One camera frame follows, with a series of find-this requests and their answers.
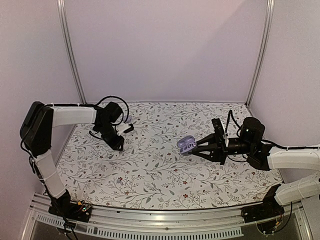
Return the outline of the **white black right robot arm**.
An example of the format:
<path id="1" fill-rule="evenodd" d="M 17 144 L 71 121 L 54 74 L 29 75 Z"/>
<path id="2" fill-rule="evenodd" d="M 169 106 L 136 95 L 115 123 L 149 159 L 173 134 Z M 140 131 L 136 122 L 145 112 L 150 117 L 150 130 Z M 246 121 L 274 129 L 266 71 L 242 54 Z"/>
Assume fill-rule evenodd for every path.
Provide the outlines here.
<path id="1" fill-rule="evenodd" d="M 230 155 L 246 155 L 246 162 L 256 170 L 307 169 L 314 173 L 291 183 L 272 186 L 261 204 L 242 208 L 246 223 L 284 214 L 284 205 L 319 195 L 320 148 L 318 146 L 280 146 L 263 139 L 265 126 L 254 117 L 247 117 L 239 127 L 238 137 L 227 137 L 227 128 L 220 119 L 211 120 L 214 133 L 195 140 L 184 137 L 177 146 L 182 155 L 194 155 L 210 162 L 225 164 Z"/>

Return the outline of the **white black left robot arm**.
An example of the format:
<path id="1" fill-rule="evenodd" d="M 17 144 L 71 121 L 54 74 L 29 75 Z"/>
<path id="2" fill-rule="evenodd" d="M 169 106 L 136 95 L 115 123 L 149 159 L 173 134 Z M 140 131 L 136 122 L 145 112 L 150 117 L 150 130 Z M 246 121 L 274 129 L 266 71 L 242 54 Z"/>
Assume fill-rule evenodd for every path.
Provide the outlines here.
<path id="1" fill-rule="evenodd" d="M 71 194 L 60 177 L 53 150 L 58 142 L 54 136 L 56 129 L 92 125 L 103 142 L 112 150 L 121 151 L 124 138 L 116 132 L 115 125 L 123 117 L 124 111 L 116 102 L 104 107 L 98 104 L 45 104 L 40 101 L 31 104 L 20 128 L 20 147 L 29 155 L 32 170 L 51 200 L 51 213 L 78 218 L 89 216 L 91 211 L 90 203 L 71 200 Z"/>

